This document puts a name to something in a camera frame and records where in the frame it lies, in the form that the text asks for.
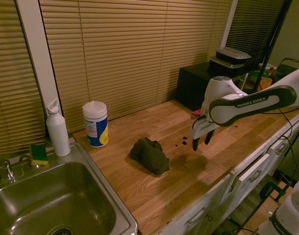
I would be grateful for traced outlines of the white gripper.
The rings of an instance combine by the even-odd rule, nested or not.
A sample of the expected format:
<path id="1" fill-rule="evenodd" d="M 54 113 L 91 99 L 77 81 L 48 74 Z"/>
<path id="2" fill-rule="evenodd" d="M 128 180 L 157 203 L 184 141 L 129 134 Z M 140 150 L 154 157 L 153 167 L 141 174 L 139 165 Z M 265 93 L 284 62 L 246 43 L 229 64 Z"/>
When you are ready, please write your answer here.
<path id="1" fill-rule="evenodd" d="M 199 146 L 200 137 L 207 134 L 204 140 L 204 144 L 208 145 L 213 137 L 217 125 L 209 120 L 207 117 L 197 118 L 192 127 L 190 128 L 189 135 L 193 139 L 192 147 L 196 151 Z"/>

